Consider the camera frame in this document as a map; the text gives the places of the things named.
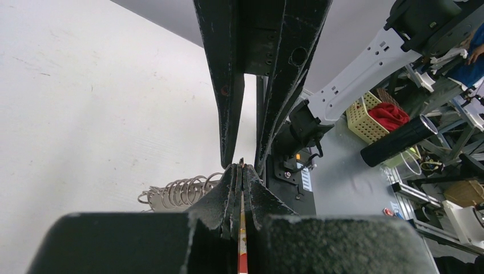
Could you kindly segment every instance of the metal coil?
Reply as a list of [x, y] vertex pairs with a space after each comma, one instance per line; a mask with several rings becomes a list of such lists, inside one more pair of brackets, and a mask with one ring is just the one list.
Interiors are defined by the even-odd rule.
[[214, 173], [209, 177], [196, 176], [189, 179], [176, 180], [168, 183], [165, 187], [150, 186], [150, 189], [143, 191], [138, 196], [138, 202], [149, 204], [151, 209], [148, 211], [166, 211], [167, 209], [185, 209], [196, 203], [205, 196], [219, 180], [212, 180], [213, 177], [222, 175]]

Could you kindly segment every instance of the gray pants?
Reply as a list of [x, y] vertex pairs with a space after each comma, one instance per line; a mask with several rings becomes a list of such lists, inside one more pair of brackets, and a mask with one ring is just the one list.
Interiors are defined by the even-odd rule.
[[434, 88], [434, 92], [430, 96], [424, 92], [419, 92], [401, 105], [404, 111], [410, 116], [410, 119], [420, 114], [426, 115], [463, 93], [460, 84], [445, 77], [440, 77], [432, 85], [432, 88]]

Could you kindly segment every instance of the yellow object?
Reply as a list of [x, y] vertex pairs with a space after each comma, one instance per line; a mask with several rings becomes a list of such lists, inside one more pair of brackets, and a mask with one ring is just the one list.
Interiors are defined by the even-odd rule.
[[[346, 116], [348, 118], [348, 128], [360, 137], [363, 141], [371, 144], [381, 137], [390, 133], [383, 126], [381, 126], [375, 119], [368, 115], [368, 110], [371, 110], [381, 101], [376, 98], [371, 92], [367, 92], [358, 101], [354, 102], [347, 110]], [[421, 156], [417, 147], [408, 149], [417, 160], [420, 160]], [[402, 157], [397, 155], [385, 162], [388, 167], [396, 167], [403, 163]]]
[[473, 207], [484, 202], [484, 187], [476, 180], [460, 181], [450, 186], [443, 195], [461, 207]]

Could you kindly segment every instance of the red cloth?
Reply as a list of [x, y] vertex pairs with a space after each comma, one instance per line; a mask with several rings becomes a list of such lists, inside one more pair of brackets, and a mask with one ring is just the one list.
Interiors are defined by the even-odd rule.
[[380, 103], [368, 114], [388, 131], [394, 131], [410, 120], [407, 113], [390, 103]]

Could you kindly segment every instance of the blue shirt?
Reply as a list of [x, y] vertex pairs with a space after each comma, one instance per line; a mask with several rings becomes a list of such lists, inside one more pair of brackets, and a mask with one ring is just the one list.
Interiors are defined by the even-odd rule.
[[[475, 31], [468, 50], [469, 57], [475, 48], [482, 44], [484, 44], [484, 24]], [[480, 55], [473, 64], [462, 64], [453, 67], [447, 72], [446, 76], [461, 82], [467, 87], [473, 86], [484, 76], [484, 56]]]

